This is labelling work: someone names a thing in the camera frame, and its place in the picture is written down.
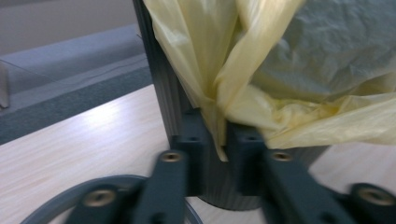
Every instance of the plastic bag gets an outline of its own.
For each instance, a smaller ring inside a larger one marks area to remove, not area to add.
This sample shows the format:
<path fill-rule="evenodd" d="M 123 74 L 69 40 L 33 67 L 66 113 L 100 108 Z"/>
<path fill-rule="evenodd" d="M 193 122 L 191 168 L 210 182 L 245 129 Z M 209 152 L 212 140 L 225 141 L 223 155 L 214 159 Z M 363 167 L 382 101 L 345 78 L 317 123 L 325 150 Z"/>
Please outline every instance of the plastic bag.
<path fill-rule="evenodd" d="M 392 0 L 145 4 L 218 145 L 226 119 L 257 127 L 271 148 L 396 144 Z"/>

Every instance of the wooden floor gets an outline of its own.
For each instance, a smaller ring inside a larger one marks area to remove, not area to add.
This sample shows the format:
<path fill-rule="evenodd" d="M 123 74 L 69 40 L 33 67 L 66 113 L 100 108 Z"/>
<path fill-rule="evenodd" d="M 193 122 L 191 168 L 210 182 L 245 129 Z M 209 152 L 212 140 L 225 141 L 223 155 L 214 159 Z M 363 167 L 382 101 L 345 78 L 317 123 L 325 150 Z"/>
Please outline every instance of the wooden floor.
<path fill-rule="evenodd" d="M 20 223 L 76 184 L 109 175 L 148 176 L 168 144 L 152 86 L 0 146 L 1 223 Z M 396 147 L 344 144 L 311 167 L 317 180 L 346 191 L 370 182 L 396 192 Z M 204 223 L 262 223 L 260 210 L 230 212 L 189 198 Z"/>

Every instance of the table surface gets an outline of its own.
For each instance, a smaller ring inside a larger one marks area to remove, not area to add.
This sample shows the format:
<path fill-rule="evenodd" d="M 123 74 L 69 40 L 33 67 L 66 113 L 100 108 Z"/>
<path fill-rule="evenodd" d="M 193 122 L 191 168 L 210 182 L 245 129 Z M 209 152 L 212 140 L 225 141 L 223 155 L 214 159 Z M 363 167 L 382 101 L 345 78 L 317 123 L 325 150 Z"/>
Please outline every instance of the table surface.
<path fill-rule="evenodd" d="M 4 144 L 1 222 L 20 223 L 42 203 L 93 178 L 149 176 L 156 155 L 167 148 L 153 86 Z M 395 169 L 396 147 L 349 143 L 328 149 L 310 172 L 342 192 L 352 183 L 368 182 L 395 193 Z M 188 200 L 204 223 L 263 223 L 260 210 L 231 212 Z"/>

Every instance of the wall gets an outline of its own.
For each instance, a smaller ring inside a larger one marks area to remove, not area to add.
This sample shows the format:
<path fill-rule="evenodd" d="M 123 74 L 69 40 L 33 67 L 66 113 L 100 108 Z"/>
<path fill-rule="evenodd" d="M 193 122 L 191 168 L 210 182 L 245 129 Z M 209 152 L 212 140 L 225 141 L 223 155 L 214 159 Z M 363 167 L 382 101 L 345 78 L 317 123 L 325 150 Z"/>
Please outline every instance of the wall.
<path fill-rule="evenodd" d="M 0 55 L 132 23 L 132 0 L 3 0 Z"/>

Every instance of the gray carpet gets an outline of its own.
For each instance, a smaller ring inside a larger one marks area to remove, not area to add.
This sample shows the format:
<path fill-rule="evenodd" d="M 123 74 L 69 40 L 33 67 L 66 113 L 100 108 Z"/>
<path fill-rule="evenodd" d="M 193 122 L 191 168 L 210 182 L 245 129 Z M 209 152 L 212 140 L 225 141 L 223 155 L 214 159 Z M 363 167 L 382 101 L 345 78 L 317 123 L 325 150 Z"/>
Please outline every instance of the gray carpet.
<path fill-rule="evenodd" d="M 151 84 L 133 26 L 0 56 L 10 107 L 0 111 L 0 145 Z"/>

